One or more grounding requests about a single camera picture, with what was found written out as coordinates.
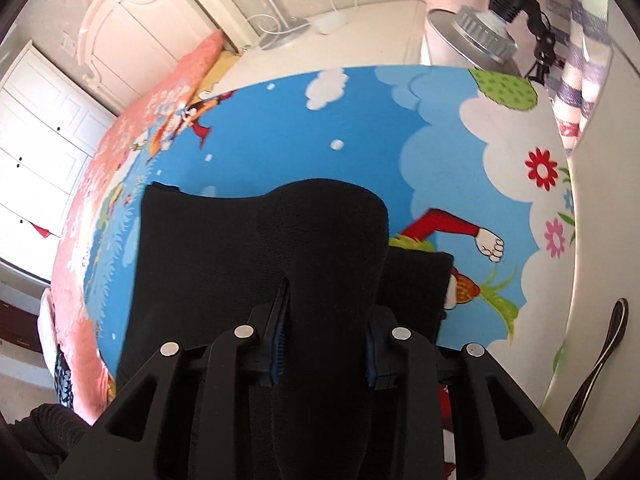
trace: black cable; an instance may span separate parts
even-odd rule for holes
[[[531,72],[533,72],[533,69],[535,69],[535,67],[538,65],[538,62],[536,61],[533,66],[531,68],[529,68],[529,71],[525,74],[524,79],[526,79],[527,77],[529,77],[529,75],[531,74]]]
[[[593,385],[598,379],[598,375],[605,362],[613,354],[622,341],[622,338],[625,336],[628,317],[629,304],[625,298],[620,298],[613,307],[611,320],[609,322],[609,330],[607,331],[607,337],[604,341],[604,346],[602,347],[602,352],[600,352],[598,361],[589,376],[582,383],[582,386],[580,386],[580,389],[578,389],[574,399],[571,401],[571,404],[569,404],[569,408],[564,414],[562,424],[560,424],[558,435],[565,443],[569,442],[572,434],[574,434],[575,427],[577,426],[578,421],[582,416],[582,412],[584,411],[584,407],[587,404],[587,400],[589,400],[589,396],[593,391]]]
[[[546,12],[544,12],[543,10],[540,10],[540,14],[546,19],[546,30],[551,32],[551,20],[549,20],[549,17],[546,15]]]
[[[633,62],[633,60],[629,57],[629,54],[627,54],[626,51],[613,38],[609,38],[609,41],[616,48],[616,50],[619,51],[620,55],[623,58],[625,58],[626,62],[629,63],[629,65],[631,66],[631,70],[633,70],[636,73],[636,75],[638,76],[638,78],[640,78],[640,69],[636,66],[636,64]]]

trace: bed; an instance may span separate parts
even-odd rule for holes
[[[159,24],[158,13],[171,12],[182,16],[178,38]],[[440,343],[482,343],[542,403],[575,259],[572,190],[544,89],[421,66],[419,2],[351,9],[349,20],[334,34],[312,29],[239,57],[257,35],[231,0],[89,8],[79,62],[120,115],[66,219],[41,327],[65,402],[89,422],[114,393],[140,199],[153,181],[212,198],[311,177],[367,187],[389,209],[392,245],[456,258]],[[155,53],[146,64],[117,46],[121,23]],[[501,84],[513,86],[510,99]]]
[[[127,200],[119,183],[144,143],[149,140],[154,153],[168,149],[166,136],[150,138],[154,125],[185,106],[196,114],[203,98],[276,76],[421,62],[423,4],[387,2],[346,12],[349,23],[341,30],[327,36],[309,30],[267,52],[252,48],[258,34],[232,0],[93,0],[88,7],[78,35],[78,63],[87,68],[90,88],[119,117],[75,196],[51,291],[42,301],[47,361],[59,384],[72,384],[66,398],[86,420],[93,422],[105,409],[110,375],[103,359],[115,362],[97,348],[96,338],[121,343],[126,328],[124,323],[105,330],[103,314],[87,308],[90,249],[114,204]],[[203,143],[204,131],[199,130]]]

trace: cartoon character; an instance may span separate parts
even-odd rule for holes
[[[118,165],[116,166],[116,171],[118,171],[122,166],[124,166],[124,163],[129,158],[130,152],[131,150],[129,148],[127,148],[126,150],[124,150],[124,152],[122,152],[122,156],[120,157],[120,160],[118,161]]]
[[[209,100],[197,101],[196,103],[190,105],[182,112],[182,124],[176,131],[175,135],[179,135],[189,126],[193,128],[193,132],[200,137],[200,148],[204,146],[205,141],[207,140],[207,136],[209,135],[212,127],[211,126],[202,126],[199,122],[200,117],[202,117],[206,112],[215,108],[222,101],[229,99],[236,91],[226,92],[224,94],[220,94],[217,97],[213,97]]]
[[[154,136],[149,140],[149,161],[154,158],[158,153],[165,152],[169,149],[175,139],[175,131],[180,126],[180,115],[175,113],[175,110],[170,110],[166,114],[166,119],[154,133]]]
[[[488,229],[480,228],[441,209],[429,209],[400,234],[411,240],[426,240],[434,232],[472,236],[476,240],[478,250],[492,262],[499,262],[504,253],[504,241],[499,236]],[[458,301],[458,281],[466,282],[466,280],[468,278],[461,275],[455,267],[452,269],[445,308],[452,309],[457,304],[468,303],[479,294],[478,291],[477,294],[473,295],[473,291],[471,291],[471,293],[461,296],[461,301]]]
[[[504,254],[504,241],[498,235],[441,209],[429,209],[398,236],[392,238],[390,245],[433,252],[435,247],[428,238],[435,232],[473,237],[478,250],[494,263],[498,263]],[[498,292],[511,283],[515,276],[515,270],[506,280],[494,285],[496,275],[497,269],[494,268],[487,280],[481,285],[477,285],[454,267],[451,269],[445,308],[451,310],[459,304],[469,303],[480,296],[500,314],[507,327],[509,338],[512,338],[513,323],[518,316],[518,308],[511,301],[500,296]]]
[[[102,208],[100,209],[100,216],[98,218],[97,228],[100,229],[109,219],[111,213],[113,213],[113,208],[115,208],[116,202],[120,198],[122,194],[122,189],[124,188],[123,183],[119,183],[111,192],[107,195],[102,203]]]
[[[148,136],[149,136],[149,130],[145,130],[144,132],[142,132],[129,145],[130,149],[132,151],[134,151],[134,152],[139,152],[144,147],[144,145],[146,144],[146,141],[148,140]]]

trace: red cloth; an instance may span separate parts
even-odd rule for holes
[[[34,224],[33,222],[29,222],[34,229],[36,229],[36,231],[40,234],[40,236],[42,236],[43,238],[48,238],[49,235],[51,234],[51,232],[48,229],[45,229],[44,227],[39,227],[36,224]]]
[[[442,209],[429,209],[401,234],[414,240],[424,240],[434,232],[478,236],[480,228],[470,222],[453,216]]]

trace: white wardrobe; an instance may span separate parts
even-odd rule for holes
[[[114,120],[31,42],[24,47],[0,80],[0,258],[50,278],[79,178]]]

